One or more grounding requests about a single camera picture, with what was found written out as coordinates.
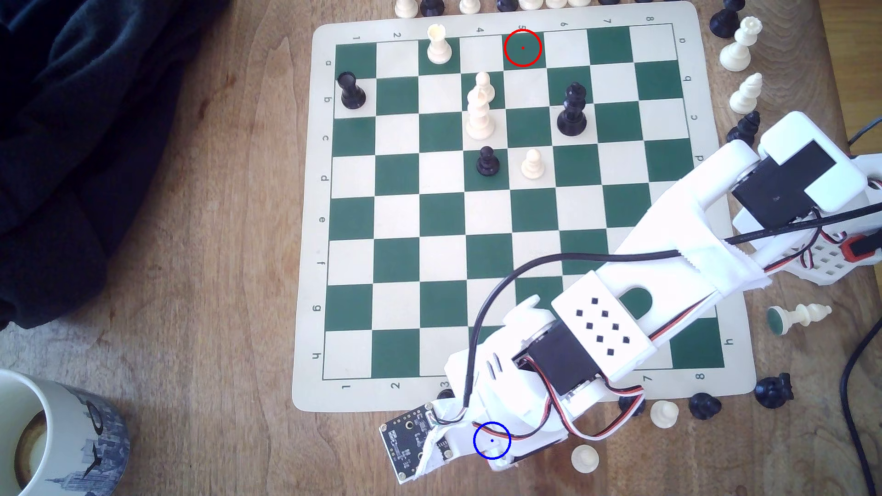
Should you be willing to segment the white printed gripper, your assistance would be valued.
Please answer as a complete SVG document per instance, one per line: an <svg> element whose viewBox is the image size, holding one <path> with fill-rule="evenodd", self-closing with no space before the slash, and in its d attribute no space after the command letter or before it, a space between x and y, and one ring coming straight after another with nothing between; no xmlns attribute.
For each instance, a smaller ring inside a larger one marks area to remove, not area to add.
<svg viewBox="0 0 882 496"><path fill-rule="evenodd" d="M447 378L457 400L472 386L463 420L447 428L453 457L491 457L503 471L569 437L564 396L574 388L574 336L539 297L519 303L503 327L476 349L474 377L466 378L468 350L450 356Z"/></svg>

